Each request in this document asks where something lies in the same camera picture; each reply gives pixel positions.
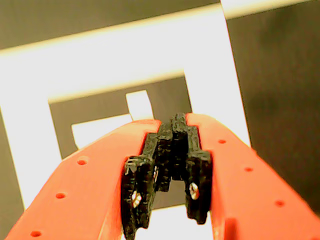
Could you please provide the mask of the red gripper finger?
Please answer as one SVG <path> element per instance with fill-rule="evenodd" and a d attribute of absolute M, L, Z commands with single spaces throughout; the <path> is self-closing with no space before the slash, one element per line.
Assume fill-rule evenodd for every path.
<path fill-rule="evenodd" d="M 170 123 L 125 124 L 65 158 L 10 230 L 9 240 L 128 240 L 150 223 Z"/>
<path fill-rule="evenodd" d="M 172 177 L 185 182 L 187 215 L 210 214 L 216 240 L 317 240 L 320 219 L 258 154 L 216 119 L 172 120 Z"/>

